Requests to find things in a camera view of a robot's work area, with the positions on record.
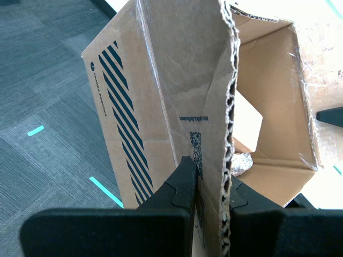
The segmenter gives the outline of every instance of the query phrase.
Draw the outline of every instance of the black object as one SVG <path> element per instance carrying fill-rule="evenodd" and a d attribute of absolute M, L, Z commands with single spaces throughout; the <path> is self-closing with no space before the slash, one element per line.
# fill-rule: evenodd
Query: black object
<path fill-rule="evenodd" d="M 194 162 L 183 157 L 136 210 L 40 212 L 21 228 L 25 256 L 191 256 L 196 181 Z M 284 209 L 233 176 L 232 182 L 231 257 L 343 256 L 343 211 Z"/>
<path fill-rule="evenodd" d="M 282 208 L 232 176 L 230 256 L 343 256 L 343 211 Z"/>
<path fill-rule="evenodd" d="M 183 157 L 136 210 L 52 209 L 30 217 L 20 241 L 26 257 L 191 257 L 196 165 Z"/>
<path fill-rule="evenodd" d="M 109 19 L 112 19 L 117 12 L 106 2 L 106 0 L 91 0 Z"/>
<path fill-rule="evenodd" d="M 316 119 L 338 127 L 343 127 L 343 107 L 317 112 Z"/>

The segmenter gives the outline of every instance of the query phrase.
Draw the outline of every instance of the box flap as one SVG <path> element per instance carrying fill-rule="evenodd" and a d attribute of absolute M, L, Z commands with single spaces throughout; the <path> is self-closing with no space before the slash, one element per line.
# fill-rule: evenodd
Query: box flap
<path fill-rule="evenodd" d="M 231 3 L 236 27 L 240 31 L 241 44 L 286 27 L 290 21 L 278 19 L 269 14 L 260 2 L 240 0 Z"/>
<path fill-rule="evenodd" d="M 254 164 L 238 178 L 273 202 L 286 206 L 314 174 L 312 170 Z"/>

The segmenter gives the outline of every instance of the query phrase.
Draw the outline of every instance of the small cardboard box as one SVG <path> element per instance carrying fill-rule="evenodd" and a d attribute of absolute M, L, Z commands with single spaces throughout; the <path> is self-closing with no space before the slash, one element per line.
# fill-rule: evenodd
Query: small cardboard box
<path fill-rule="evenodd" d="M 236 85 L 263 116 L 240 179 L 281 206 L 291 201 L 316 166 L 297 48 L 291 22 L 241 2 L 129 0 L 83 52 L 125 208 L 190 155 L 193 254 L 227 256 Z"/>

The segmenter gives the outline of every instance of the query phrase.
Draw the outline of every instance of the corrugated cardboard edge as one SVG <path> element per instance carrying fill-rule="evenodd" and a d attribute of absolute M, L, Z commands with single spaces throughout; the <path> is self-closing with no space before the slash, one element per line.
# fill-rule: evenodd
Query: corrugated cardboard edge
<path fill-rule="evenodd" d="M 220 12 L 222 14 L 224 22 L 229 27 L 229 36 L 231 44 L 231 57 L 230 63 L 233 69 L 232 78 L 228 84 L 228 90 L 226 93 L 226 125 L 227 130 L 225 133 L 225 157 L 222 164 L 222 181 L 221 181 L 221 193 L 219 215 L 221 219 L 221 229 L 219 230 L 219 236 L 221 240 L 221 254 L 222 256 L 229 256 L 230 250 L 230 188 L 231 188 L 231 160 L 235 152 L 233 143 L 233 119 L 234 119 L 234 101 L 235 91 L 237 87 L 237 74 L 238 74 L 238 51 L 240 47 L 240 39 L 238 38 L 238 30 L 235 27 L 232 13 L 230 11 L 230 4 L 226 0 L 220 0 Z"/>

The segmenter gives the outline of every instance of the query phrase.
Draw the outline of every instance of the cyan tape mark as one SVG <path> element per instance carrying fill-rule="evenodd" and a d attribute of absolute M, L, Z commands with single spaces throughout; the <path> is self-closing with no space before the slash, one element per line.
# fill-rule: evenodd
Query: cyan tape mark
<path fill-rule="evenodd" d="M 97 179 L 94 177 L 90 177 L 90 180 L 98 187 L 100 188 L 108 197 L 110 197 L 113 201 L 116 202 L 120 207 L 124 208 L 124 204 L 120 202 L 120 200 L 115 197 L 111 192 L 109 192 Z"/>
<path fill-rule="evenodd" d="M 31 137 L 34 134 L 37 134 L 38 132 L 42 131 L 44 129 L 44 126 L 39 126 L 38 128 L 35 128 L 34 130 L 31 130 L 27 133 L 29 137 Z"/>
<path fill-rule="evenodd" d="M 334 166 L 334 169 L 342 176 L 342 172 L 336 166 Z"/>
<path fill-rule="evenodd" d="M 331 10 L 337 15 L 338 18 L 343 20 L 343 14 L 339 12 L 336 6 L 331 2 L 331 0 L 326 0 L 326 3 L 331 8 Z"/>

